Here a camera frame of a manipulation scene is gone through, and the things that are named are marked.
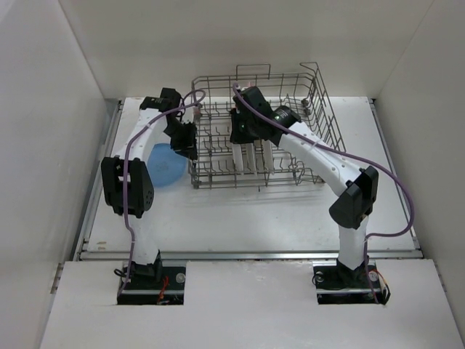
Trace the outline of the grey wire dish rack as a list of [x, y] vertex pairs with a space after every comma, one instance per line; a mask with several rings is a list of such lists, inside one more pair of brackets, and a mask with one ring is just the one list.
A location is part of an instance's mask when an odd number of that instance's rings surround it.
[[[304, 137], [284, 137], [280, 142], [246, 137], [233, 144], [232, 135], [245, 126], [232, 119], [234, 83], [256, 86], [272, 109], [296, 113]], [[322, 183], [312, 168], [323, 154], [316, 146], [346, 149], [317, 63], [300, 63], [299, 68], [284, 72], [269, 64], [242, 64], [233, 73], [198, 76], [191, 86], [206, 93], [193, 112], [198, 157], [190, 161], [188, 172], [195, 189]]]

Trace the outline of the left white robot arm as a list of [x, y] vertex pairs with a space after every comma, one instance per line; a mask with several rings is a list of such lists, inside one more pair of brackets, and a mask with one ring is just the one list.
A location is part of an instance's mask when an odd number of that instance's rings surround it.
[[198, 158], [196, 126], [182, 121], [180, 113], [193, 107], [173, 89], [164, 87], [158, 97], [145, 97], [128, 140], [113, 156], [100, 164], [105, 203], [123, 218], [131, 239], [127, 271], [123, 277], [138, 279], [146, 288], [157, 287], [163, 278], [163, 264], [155, 238], [141, 222], [155, 199], [148, 160], [161, 135], [168, 136], [170, 148], [186, 159]]

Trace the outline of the left white ceramic plate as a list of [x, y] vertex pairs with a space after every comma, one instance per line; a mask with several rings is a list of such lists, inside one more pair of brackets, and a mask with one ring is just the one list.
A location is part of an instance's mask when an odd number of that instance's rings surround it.
[[235, 170], [242, 174], [244, 172], [243, 151], [241, 144], [232, 144], [232, 159], [235, 165]]

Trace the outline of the blue plastic plate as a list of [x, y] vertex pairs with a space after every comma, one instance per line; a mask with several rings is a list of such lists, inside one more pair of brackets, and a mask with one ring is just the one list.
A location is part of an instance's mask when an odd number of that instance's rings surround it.
[[185, 174], [187, 159], [171, 149], [170, 144], [155, 144], [147, 162], [147, 170], [155, 188], [179, 181]]

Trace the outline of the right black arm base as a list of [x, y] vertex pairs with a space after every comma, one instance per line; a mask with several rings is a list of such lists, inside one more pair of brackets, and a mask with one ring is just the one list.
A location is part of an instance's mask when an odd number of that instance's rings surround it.
[[386, 305], [391, 297], [390, 288], [374, 262], [369, 262], [368, 273], [363, 265], [351, 270], [338, 261], [314, 263], [312, 282], [319, 305]]

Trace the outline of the white ceramic plate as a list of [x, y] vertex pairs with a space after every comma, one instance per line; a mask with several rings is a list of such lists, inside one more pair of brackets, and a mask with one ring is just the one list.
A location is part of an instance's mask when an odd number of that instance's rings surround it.
[[256, 149], [254, 143], [246, 143], [246, 160], [247, 168], [253, 176], [258, 176], [258, 169], [256, 165]]
[[244, 172], [243, 151], [241, 144], [232, 144], [232, 159], [235, 165], [235, 170], [242, 174]]

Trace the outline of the middle white ceramic plate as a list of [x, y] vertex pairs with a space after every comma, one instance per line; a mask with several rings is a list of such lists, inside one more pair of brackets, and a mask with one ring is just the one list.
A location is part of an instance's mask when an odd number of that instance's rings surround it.
[[247, 168], [253, 176], [258, 176], [258, 169], [256, 165], [256, 149], [254, 143], [246, 143], [246, 160]]

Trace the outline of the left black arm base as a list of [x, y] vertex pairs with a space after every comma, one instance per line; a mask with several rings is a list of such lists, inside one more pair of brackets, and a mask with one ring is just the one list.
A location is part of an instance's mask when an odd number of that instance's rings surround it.
[[168, 266], [161, 279], [137, 275], [132, 268], [126, 286], [116, 297], [118, 305], [183, 305], [185, 299], [185, 266]]

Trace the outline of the right white printed plate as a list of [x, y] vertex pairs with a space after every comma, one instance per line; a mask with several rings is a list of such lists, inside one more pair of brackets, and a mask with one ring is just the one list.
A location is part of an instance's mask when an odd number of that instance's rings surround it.
[[264, 168], [272, 174], [275, 171], [275, 168], [272, 154], [272, 143], [269, 140], [262, 141], [262, 155], [264, 159]]

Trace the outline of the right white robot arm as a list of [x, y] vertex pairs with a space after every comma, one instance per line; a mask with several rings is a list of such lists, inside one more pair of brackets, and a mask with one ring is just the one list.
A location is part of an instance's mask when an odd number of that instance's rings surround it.
[[326, 145], [290, 108], [271, 109], [258, 87], [242, 89], [234, 83], [232, 90], [235, 106], [246, 118], [240, 130], [302, 161], [336, 195], [329, 208], [339, 227], [336, 277], [341, 284], [354, 286], [362, 279], [362, 268], [367, 264], [365, 237], [377, 196], [378, 171], [372, 166], [361, 168], [349, 161], [348, 155]]

